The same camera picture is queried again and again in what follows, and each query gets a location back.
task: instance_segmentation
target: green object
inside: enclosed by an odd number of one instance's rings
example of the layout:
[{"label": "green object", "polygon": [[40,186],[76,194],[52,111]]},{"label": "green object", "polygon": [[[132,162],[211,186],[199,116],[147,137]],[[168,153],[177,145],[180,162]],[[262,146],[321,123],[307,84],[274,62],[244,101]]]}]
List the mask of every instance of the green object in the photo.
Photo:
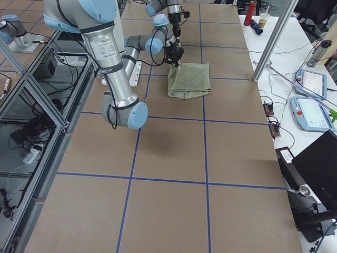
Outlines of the green object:
[{"label": "green object", "polygon": [[170,66],[168,74],[168,95],[173,98],[191,99],[211,92],[210,65],[180,63]]},{"label": "green object", "polygon": [[331,109],[329,112],[332,115],[332,122],[335,122],[335,120],[337,120],[337,112],[333,109]]}]

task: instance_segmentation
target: olive green towel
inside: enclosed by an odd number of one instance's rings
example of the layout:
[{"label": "olive green towel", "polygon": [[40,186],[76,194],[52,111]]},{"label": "olive green towel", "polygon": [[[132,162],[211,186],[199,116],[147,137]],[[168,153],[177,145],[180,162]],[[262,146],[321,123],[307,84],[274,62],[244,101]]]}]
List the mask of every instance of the olive green towel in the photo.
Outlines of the olive green towel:
[{"label": "olive green towel", "polygon": [[210,65],[180,63],[170,66],[168,74],[168,95],[173,98],[191,99],[211,92]]}]

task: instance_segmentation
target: device screen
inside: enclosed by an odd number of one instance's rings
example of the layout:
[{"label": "device screen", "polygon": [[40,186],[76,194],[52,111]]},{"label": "device screen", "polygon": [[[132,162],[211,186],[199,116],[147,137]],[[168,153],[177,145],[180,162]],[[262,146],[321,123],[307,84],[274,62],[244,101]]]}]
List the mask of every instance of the device screen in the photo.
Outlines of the device screen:
[{"label": "device screen", "polygon": [[302,85],[320,96],[323,95],[323,75],[303,71]]},{"label": "device screen", "polygon": [[315,101],[311,99],[298,99],[298,102],[309,127],[329,129],[329,124],[321,107]]}]

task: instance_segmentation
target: black chair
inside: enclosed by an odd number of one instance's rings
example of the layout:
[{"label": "black chair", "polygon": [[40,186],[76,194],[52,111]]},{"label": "black chair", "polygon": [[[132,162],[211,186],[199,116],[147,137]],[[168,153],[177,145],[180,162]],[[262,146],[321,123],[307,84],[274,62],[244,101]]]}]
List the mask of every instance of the black chair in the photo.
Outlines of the black chair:
[{"label": "black chair", "polygon": [[[325,29],[332,14],[336,13],[336,6],[337,0],[299,0],[294,11],[300,14],[297,17],[298,20],[304,18],[301,23],[302,28],[312,36],[319,38],[320,36],[314,32],[316,25],[320,25],[324,20],[327,20],[322,27],[322,29]],[[312,20],[314,25],[307,25],[308,19]]]}]

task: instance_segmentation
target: cup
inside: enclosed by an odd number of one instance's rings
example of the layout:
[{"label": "cup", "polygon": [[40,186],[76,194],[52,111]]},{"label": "cup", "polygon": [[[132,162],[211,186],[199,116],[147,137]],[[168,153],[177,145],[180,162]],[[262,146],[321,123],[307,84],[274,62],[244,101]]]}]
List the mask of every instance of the cup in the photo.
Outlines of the cup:
[{"label": "cup", "polygon": [[270,17],[270,14],[267,12],[263,12],[260,14],[260,20],[259,20],[259,27],[263,28],[265,23],[267,23],[268,18]]}]

